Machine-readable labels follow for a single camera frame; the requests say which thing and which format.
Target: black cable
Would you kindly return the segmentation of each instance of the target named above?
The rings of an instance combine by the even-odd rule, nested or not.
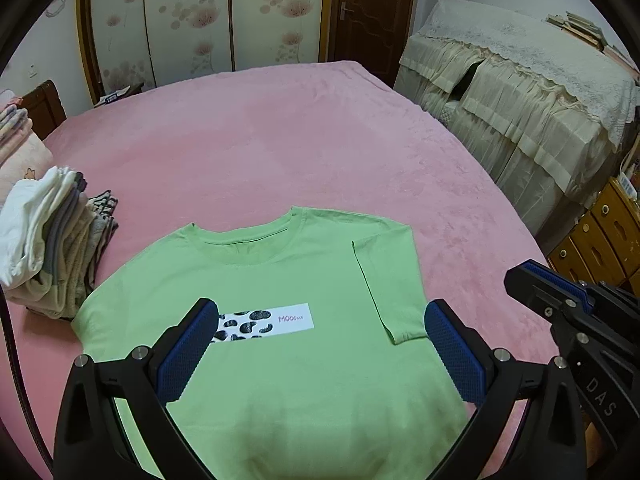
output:
[[[9,307],[4,298],[2,286],[0,286],[0,322],[2,322],[2,332],[4,332],[4,341],[6,342],[6,352],[9,356],[11,374],[14,376],[15,391],[18,393],[18,400],[20,400],[24,418],[27,421],[27,426],[29,427],[29,431],[31,431],[31,436],[36,443],[36,447],[38,448],[44,463],[53,474],[53,459],[51,458],[51,453],[49,453],[49,449],[47,449],[47,445],[44,443],[42,434],[38,429],[36,418],[33,416],[33,410],[31,409],[29,397],[27,396],[27,390],[24,387],[24,380],[22,378],[22,372],[20,371],[20,361],[18,361],[18,351],[15,347],[14,328],[11,324],[11,315],[9,314]]]

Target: pink blanket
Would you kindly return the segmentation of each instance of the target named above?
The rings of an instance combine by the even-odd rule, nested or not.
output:
[[[194,221],[225,231],[291,205],[410,224],[427,297],[445,298],[492,347],[548,362],[548,325],[511,300],[510,267],[544,262],[513,207],[458,140],[354,62],[278,66],[185,81],[70,118],[46,142],[56,164],[112,189],[120,229],[103,281],[159,237]],[[12,309],[26,386],[52,447],[58,406],[81,348],[69,325]],[[44,466],[18,414],[4,352],[0,415]],[[492,459],[499,465],[517,408]]]

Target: neckline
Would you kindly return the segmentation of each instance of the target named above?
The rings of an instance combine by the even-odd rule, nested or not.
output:
[[[243,227],[226,232],[208,231],[194,222],[183,227],[188,241],[203,253],[207,260],[232,265],[255,265],[273,260],[292,244],[305,221],[305,209],[293,206],[283,216],[267,224]],[[277,245],[255,254],[231,254],[211,250],[211,246],[257,242],[275,234],[284,233]]]

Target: blue gripper pad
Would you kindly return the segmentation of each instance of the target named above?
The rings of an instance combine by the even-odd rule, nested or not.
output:
[[[180,322],[154,346],[156,395],[162,404],[178,400],[218,330],[218,306],[201,298]]]
[[[587,292],[581,286],[578,286],[575,283],[570,282],[569,280],[566,280],[565,278],[563,278],[562,276],[559,276],[552,270],[547,269],[546,267],[540,264],[537,264],[532,260],[529,260],[528,262],[524,262],[522,264],[522,267],[524,267],[527,270],[530,270],[534,274],[538,275],[540,278],[543,278],[544,280],[547,280],[548,282],[553,283],[555,286],[558,286],[565,292],[568,292],[572,296],[575,296],[576,298],[578,298],[580,300],[580,303],[582,304],[582,310],[584,311],[584,313],[591,315],[591,311],[593,310],[593,307],[591,306],[591,303],[589,303]]]
[[[481,406],[487,392],[485,369],[436,301],[427,305],[424,327],[460,397]]]

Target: green t-shirt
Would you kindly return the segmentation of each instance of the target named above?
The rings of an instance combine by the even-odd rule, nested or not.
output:
[[[468,420],[426,337],[406,225],[298,207],[228,233],[189,224],[117,270],[73,327],[94,360],[121,359],[152,346],[200,297],[221,314],[306,303],[314,324],[211,344],[168,404],[220,480],[424,480]],[[159,476],[118,406],[140,463]]]

